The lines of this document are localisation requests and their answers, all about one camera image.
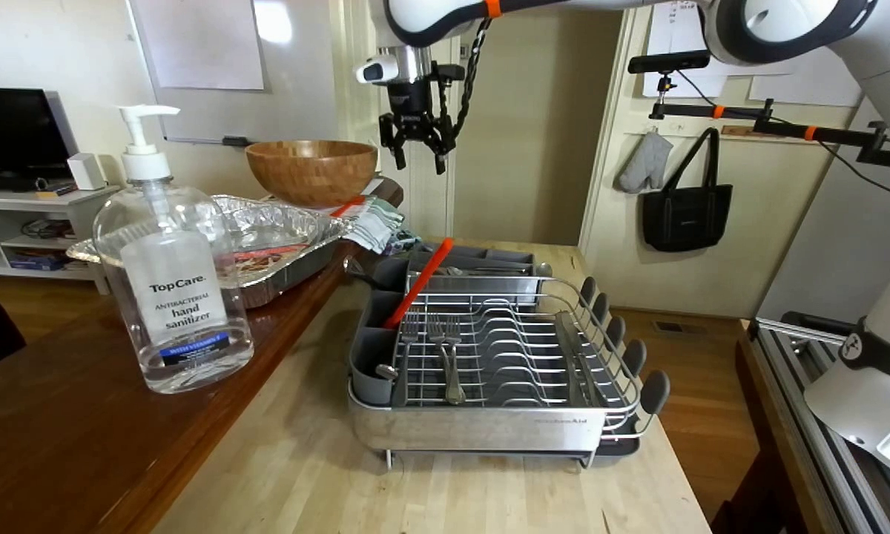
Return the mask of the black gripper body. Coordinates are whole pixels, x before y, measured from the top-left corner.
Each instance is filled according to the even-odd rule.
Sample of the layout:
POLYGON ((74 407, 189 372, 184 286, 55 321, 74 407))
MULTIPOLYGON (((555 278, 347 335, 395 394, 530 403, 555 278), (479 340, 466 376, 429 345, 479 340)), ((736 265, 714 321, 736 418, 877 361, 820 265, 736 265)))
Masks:
POLYGON ((378 143, 401 149, 417 139, 429 149, 451 149, 457 128, 447 117, 444 90, 463 79, 460 65, 432 65, 416 82, 387 82, 387 111, 378 117, 378 143))

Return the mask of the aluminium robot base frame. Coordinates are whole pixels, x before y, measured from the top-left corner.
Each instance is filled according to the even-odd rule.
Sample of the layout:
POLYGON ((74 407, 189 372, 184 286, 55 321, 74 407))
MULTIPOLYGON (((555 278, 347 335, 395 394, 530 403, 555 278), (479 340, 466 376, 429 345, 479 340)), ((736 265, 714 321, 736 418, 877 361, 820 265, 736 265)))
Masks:
POLYGON ((859 355, 853 335, 769 317, 751 329, 838 527, 890 534, 890 376, 849 364, 859 355))

